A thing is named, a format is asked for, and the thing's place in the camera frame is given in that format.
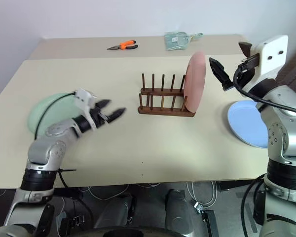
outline pliers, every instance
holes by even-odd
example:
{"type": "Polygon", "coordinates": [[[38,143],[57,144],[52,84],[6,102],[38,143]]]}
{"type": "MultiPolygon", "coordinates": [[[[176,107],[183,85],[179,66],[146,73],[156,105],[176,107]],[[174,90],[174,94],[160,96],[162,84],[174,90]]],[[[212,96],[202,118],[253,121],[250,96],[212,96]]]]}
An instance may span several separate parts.
{"type": "Polygon", "coordinates": [[[121,49],[121,50],[125,50],[125,49],[135,49],[135,48],[138,48],[138,45],[132,45],[132,46],[129,46],[131,44],[135,44],[136,43],[136,40],[130,40],[130,41],[127,41],[127,42],[124,42],[124,43],[120,43],[119,45],[116,45],[116,46],[113,46],[111,48],[108,48],[108,50],[117,50],[117,49],[121,49]]]}

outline orange handle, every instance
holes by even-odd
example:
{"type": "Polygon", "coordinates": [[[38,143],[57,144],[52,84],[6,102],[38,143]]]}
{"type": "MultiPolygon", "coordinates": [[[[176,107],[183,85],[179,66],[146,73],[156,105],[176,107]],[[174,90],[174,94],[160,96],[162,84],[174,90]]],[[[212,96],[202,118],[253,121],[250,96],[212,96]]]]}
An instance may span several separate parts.
{"type": "Polygon", "coordinates": [[[126,46],[127,45],[130,45],[130,44],[135,44],[136,43],[136,40],[130,40],[130,41],[127,41],[127,42],[124,42],[124,43],[120,43],[120,49],[124,50],[126,49],[126,46]]]}

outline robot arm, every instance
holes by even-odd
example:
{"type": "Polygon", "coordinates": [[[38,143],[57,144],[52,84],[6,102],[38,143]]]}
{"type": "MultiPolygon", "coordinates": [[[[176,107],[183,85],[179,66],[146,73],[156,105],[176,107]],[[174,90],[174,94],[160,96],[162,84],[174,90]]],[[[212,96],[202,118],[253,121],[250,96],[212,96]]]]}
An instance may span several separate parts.
{"type": "Polygon", "coordinates": [[[53,197],[54,181],[66,150],[86,131],[112,122],[125,111],[118,109],[106,116],[101,108],[110,100],[95,103],[95,96],[82,89],[74,95],[82,115],[51,125],[31,144],[21,187],[16,190],[4,226],[0,227],[0,236],[47,236],[54,213],[48,202],[53,197]]]}
{"type": "Polygon", "coordinates": [[[275,78],[285,64],[287,36],[274,37],[257,47],[239,43],[247,59],[238,66],[233,82],[223,66],[210,58],[214,75],[224,90],[236,87],[257,103],[268,129],[265,191],[255,200],[254,218],[263,225],[260,236],[296,236],[296,93],[275,78]]]}

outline floor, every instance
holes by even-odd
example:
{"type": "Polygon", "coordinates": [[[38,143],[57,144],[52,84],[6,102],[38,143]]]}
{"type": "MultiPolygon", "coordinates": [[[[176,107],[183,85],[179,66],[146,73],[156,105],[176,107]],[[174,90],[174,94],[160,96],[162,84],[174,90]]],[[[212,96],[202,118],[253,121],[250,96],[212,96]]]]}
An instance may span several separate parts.
{"type": "MultiPolygon", "coordinates": [[[[92,187],[92,192],[95,195],[105,198],[121,192],[125,187],[125,185],[92,187]]],[[[228,191],[218,192],[217,201],[210,209],[215,211],[220,237],[243,236],[240,221],[240,204],[246,187],[247,186],[242,186],[228,191]]],[[[163,228],[165,220],[164,201],[165,195],[169,189],[185,190],[186,200],[190,203],[190,213],[195,227],[195,236],[207,237],[206,225],[203,223],[201,216],[193,208],[195,202],[188,194],[185,182],[164,183],[154,188],[142,188],[137,185],[130,185],[127,192],[137,197],[137,207],[132,225],[163,228]]],[[[211,198],[212,186],[210,182],[194,182],[194,190],[196,197],[200,201],[206,202],[211,198]]],[[[0,196],[0,225],[4,222],[14,192],[14,190],[7,190],[3,196],[0,196]]],[[[257,237],[259,236],[260,226],[255,224],[251,217],[253,213],[252,196],[253,193],[249,193],[247,206],[250,208],[245,208],[245,218],[249,236],[257,237]]],[[[69,198],[66,198],[65,200],[66,205],[64,209],[72,214],[73,201],[69,198]]],[[[84,193],[83,200],[91,208],[95,220],[97,220],[108,202],[95,199],[89,194],[89,192],[84,193]]],[[[55,206],[55,216],[58,215],[63,205],[61,198],[54,197],[50,203],[55,206]]],[[[76,209],[77,214],[84,214],[85,217],[88,218],[88,215],[82,206],[76,204],[76,209]]],[[[50,237],[57,236],[55,223],[56,222],[54,221],[50,231],[50,237]]]]}

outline blue plate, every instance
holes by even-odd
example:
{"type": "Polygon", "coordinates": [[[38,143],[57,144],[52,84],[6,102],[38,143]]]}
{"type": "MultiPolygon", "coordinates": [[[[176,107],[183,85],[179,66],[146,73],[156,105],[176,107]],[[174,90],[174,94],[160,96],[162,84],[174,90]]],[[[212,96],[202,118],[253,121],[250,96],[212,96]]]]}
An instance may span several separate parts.
{"type": "Polygon", "coordinates": [[[228,122],[240,140],[254,147],[267,148],[267,128],[256,102],[242,100],[232,104],[228,110],[228,122]]]}

